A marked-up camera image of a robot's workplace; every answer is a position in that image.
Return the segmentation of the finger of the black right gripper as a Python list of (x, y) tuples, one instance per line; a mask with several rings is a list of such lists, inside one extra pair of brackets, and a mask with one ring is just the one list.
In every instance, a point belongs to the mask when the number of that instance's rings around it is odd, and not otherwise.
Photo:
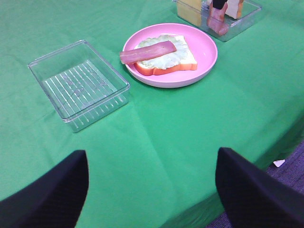
[(212, 6), (216, 9), (222, 9), (225, 5), (225, 3), (227, 2), (227, 0), (213, 0), (212, 1)]

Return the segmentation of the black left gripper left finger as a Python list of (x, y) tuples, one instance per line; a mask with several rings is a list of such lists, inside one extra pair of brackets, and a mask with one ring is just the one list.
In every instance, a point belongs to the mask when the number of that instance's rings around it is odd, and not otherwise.
[(76, 150), (0, 202), (2, 228), (74, 228), (89, 188), (86, 152)]

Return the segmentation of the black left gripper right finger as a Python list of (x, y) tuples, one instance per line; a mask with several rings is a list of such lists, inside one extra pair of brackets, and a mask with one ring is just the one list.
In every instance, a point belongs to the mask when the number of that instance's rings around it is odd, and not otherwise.
[(215, 183), (234, 228), (302, 228), (304, 196), (231, 148), (218, 150)]

